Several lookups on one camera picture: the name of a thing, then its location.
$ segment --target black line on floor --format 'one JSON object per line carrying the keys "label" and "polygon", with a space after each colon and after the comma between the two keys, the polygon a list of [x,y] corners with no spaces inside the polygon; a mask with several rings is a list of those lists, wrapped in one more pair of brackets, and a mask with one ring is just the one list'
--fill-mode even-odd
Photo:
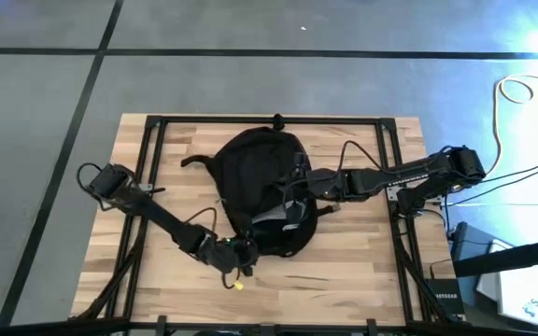
{"label": "black line on floor", "polygon": [[[121,6],[123,0],[116,0],[113,9],[111,10],[111,15],[107,23],[105,32],[99,44],[99,51],[105,50],[106,46],[109,44],[109,40],[113,35],[113,30],[116,26],[118,16],[120,15]],[[86,113],[87,105],[91,100],[92,90],[94,89],[94,84],[96,79],[101,71],[101,65],[103,64],[103,59],[105,54],[99,52],[94,59],[92,60],[91,70],[86,78],[84,87],[82,88],[82,93],[78,98],[78,103],[70,125],[68,127],[67,133],[65,134],[65,139],[62,144],[62,149],[60,150],[60,155],[55,162],[53,167],[53,174],[51,175],[50,182],[47,185],[45,190],[45,195],[41,201],[38,213],[36,214],[35,224],[31,229],[28,241],[26,242],[26,247],[22,252],[20,263],[14,274],[14,278],[7,292],[6,299],[1,308],[0,312],[0,328],[8,327],[11,324],[11,320],[16,312],[18,307],[18,302],[20,301],[21,293],[30,274],[33,261],[35,260],[36,252],[40,244],[41,238],[43,237],[43,232],[45,231],[45,226],[49,219],[51,209],[53,208],[53,203],[57,197],[57,193],[62,184],[62,179],[64,178],[65,168],[70,160],[70,154],[76,139],[78,137],[78,131],[84,115]]]}
{"label": "black line on floor", "polygon": [[301,49],[108,49],[108,56],[326,57],[364,59],[538,60],[538,52],[444,52]]}
{"label": "black line on floor", "polygon": [[53,56],[76,56],[94,55],[97,49],[73,49],[73,48],[2,48],[0,55],[53,55]]}
{"label": "black line on floor", "polygon": [[113,31],[116,29],[118,24],[118,18],[120,17],[121,7],[123,6],[123,0],[116,0],[111,9],[111,15],[109,16],[109,21],[107,26],[103,31],[103,38],[101,38],[101,43],[99,43],[99,50],[105,52],[109,46],[109,41],[111,41],[111,36],[113,36]]}
{"label": "black line on floor", "polygon": [[321,57],[408,60],[538,60],[538,52],[447,52],[302,49],[107,49],[120,15],[119,0],[98,49],[0,48],[0,55],[94,55],[107,56],[220,56],[220,57]]}

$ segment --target backpack strap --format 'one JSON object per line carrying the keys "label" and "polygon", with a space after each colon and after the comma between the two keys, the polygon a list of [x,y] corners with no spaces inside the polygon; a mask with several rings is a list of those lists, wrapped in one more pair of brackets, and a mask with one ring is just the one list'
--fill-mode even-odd
{"label": "backpack strap", "polygon": [[282,258],[290,258],[295,256],[300,250],[302,250],[310,239],[315,234],[317,229],[317,203],[315,201],[309,201],[306,207],[306,219],[303,220],[294,231],[290,241],[283,246],[282,252],[279,254]]}
{"label": "backpack strap", "polygon": [[230,225],[232,225],[232,229],[234,230],[236,236],[246,237],[248,235],[248,231],[252,228],[252,218],[248,214],[228,210],[228,207],[226,207],[225,204],[223,208],[226,211],[226,215],[228,216]]}
{"label": "backpack strap", "polygon": [[192,155],[192,156],[189,156],[188,158],[182,160],[182,162],[180,163],[180,166],[181,167],[186,167],[187,165],[189,165],[189,164],[191,164],[193,162],[200,162],[200,163],[204,163],[205,166],[208,168],[209,164],[211,164],[212,161],[213,161],[213,159],[209,158],[206,155]]}
{"label": "backpack strap", "polygon": [[340,204],[327,205],[317,210],[317,217],[321,217],[327,214],[334,213],[340,209]]}

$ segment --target white cable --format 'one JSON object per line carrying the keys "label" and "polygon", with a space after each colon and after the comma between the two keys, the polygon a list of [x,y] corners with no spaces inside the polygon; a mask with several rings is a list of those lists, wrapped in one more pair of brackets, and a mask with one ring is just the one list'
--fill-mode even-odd
{"label": "white cable", "polygon": [[462,203],[457,204],[456,206],[538,206],[538,203]]}
{"label": "white cable", "polygon": [[[497,156],[495,158],[495,161],[491,165],[491,168],[489,168],[489,170],[487,171],[487,175],[493,173],[493,171],[497,168],[497,166],[500,163],[500,160],[502,159],[502,154],[503,154],[502,139],[500,139],[500,130],[498,127],[499,126],[499,122],[498,122],[499,92],[501,92],[503,97],[505,97],[505,99],[509,100],[510,102],[521,104],[521,105],[530,102],[532,98],[534,97],[534,90],[531,88],[531,86],[525,83],[523,79],[519,79],[519,78],[538,79],[538,76],[528,75],[528,74],[510,75],[510,76],[506,76],[502,78],[500,81],[497,82],[497,84],[495,84],[495,89],[494,89],[495,91],[493,92],[493,137],[495,138],[495,143],[497,145]],[[505,91],[505,86],[504,86],[505,83],[509,81],[515,82],[524,86],[529,91],[529,98],[525,100],[518,100],[509,96],[508,93]]]}

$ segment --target black metal frame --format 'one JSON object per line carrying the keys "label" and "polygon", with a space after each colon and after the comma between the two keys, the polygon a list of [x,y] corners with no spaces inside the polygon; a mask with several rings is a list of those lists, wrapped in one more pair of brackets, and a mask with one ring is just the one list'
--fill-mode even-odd
{"label": "black metal frame", "polygon": [[[402,154],[398,141],[395,119],[381,118],[289,118],[285,117],[286,124],[356,124],[374,126],[377,138],[377,147],[381,164],[388,167],[388,156],[385,145],[386,136],[384,131],[389,132],[391,147],[393,151],[394,164],[402,163]],[[145,130],[138,154],[136,163],[135,179],[140,182],[147,153],[149,150],[149,142],[152,132],[157,128],[157,136],[153,149],[152,163],[149,171],[149,183],[155,184],[161,153],[163,147],[163,139],[165,137],[167,125],[171,123],[192,122],[192,123],[254,123],[254,124],[271,124],[271,117],[196,117],[196,116],[148,116],[145,123]],[[538,335],[538,333],[529,333],[524,331],[488,329],[470,326],[461,322],[449,323],[442,316],[441,303],[433,295],[431,289],[427,285],[420,263],[420,254],[418,251],[418,242],[413,218],[406,218],[405,225],[407,229],[407,239],[410,248],[410,254],[406,252],[402,242],[402,236],[399,228],[399,218],[394,216],[394,202],[388,201],[389,221],[391,226],[392,243],[394,247],[394,255],[396,259],[398,280],[400,285],[400,295],[402,297],[403,315],[405,326],[400,327],[380,327],[374,319],[367,319],[364,326],[325,326],[325,325],[273,325],[273,324],[200,324],[200,323],[172,323],[167,322],[167,316],[159,316],[158,322],[131,322],[130,317],[134,308],[136,283],[140,271],[140,263],[144,249],[144,242],[147,234],[148,220],[140,219],[138,234],[134,241],[134,245],[128,250],[130,235],[134,217],[126,216],[124,226],[120,238],[120,246],[118,248],[118,256],[116,259],[114,275],[104,288],[99,297],[95,300],[89,310],[83,314],[72,317],[65,322],[53,322],[44,324],[33,324],[25,326],[0,327],[0,335],[100,335],[102,333],[110,333],[124,331],[124,335],[128,335],[131,329],[154,329],[156,335],[164,336],[170,333],[170,330],[245,330],[253,333],[265,335],[275,335],[283,332],[362,332],[368,336],[376,336],[377,333],[403,333],[413,335],[475,335],[481,333],[483,335]],[[512,262],[508,263],[508,258],[497,258],[493,254],[486,257],[477,257],[475,259],[462,260],[456,263],[456,271],[459,276],[480,273],[482,269],[482,260],[493,260],[496,262],[496,270],[506,270],[517,268],[520,266],[530,266],[538,263],[538,253],[533,253],[537,245],[528,245],[525,248],[517,247],[512,250],[499,252],[500,254],[514,253],[518,256],[534,255],[529,259],[529,264]],[[126,292],[126,301],[122,310],[121,317],[114,317],[114,312],[117,304],[118,285],[127,271],[132,268],[128,289]],[[416,321],[413,317],[412,302],[410,299],[408,279],[406,272],[410,273],[415,280],[418,288],[419,304],[422,314],[422,321]],[[106,306],[105,317],[97,318],[103,307]]]}

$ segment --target black backpack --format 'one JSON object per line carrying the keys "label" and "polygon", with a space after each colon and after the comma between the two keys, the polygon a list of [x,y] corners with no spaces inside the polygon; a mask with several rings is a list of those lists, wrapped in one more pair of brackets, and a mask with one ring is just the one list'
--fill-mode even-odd
{"label": "black backpack", "polygon": [[288,184],[288,176],[297,167],[310,169],[310,162],[298,138],[281,132],[283,127],[281,117],[276,115],[273,128],[243,131],[215,157],[194,155],[184,159],[181,166],[195,161],[205,164],[236,236],[251,238],[261,255],[291,257],[310,241],[318,217],[333,212],[335,207],[318,210],[315,200],[291,189],[284,213],[283,187]]}

